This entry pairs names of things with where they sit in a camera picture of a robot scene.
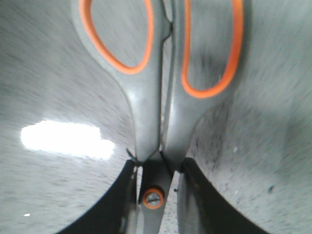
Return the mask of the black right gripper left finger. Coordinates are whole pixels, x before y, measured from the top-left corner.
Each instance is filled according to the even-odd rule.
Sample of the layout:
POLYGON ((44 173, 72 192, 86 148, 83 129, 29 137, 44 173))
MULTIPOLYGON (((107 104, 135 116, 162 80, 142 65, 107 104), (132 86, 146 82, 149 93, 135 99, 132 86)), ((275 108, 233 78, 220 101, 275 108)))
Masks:
POLYGON ((60 234, 135 234, 137 232, 136 160, 127 160, 109 190, 60 234))

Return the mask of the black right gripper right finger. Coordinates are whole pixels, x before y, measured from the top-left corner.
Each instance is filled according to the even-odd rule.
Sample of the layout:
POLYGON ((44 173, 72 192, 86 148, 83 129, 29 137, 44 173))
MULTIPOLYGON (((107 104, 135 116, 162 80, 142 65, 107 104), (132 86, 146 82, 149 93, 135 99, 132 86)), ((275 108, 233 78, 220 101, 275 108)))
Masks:
POLYGON ((192 158, 180 174, 181 234, 265 234, 214 188, 192 158))

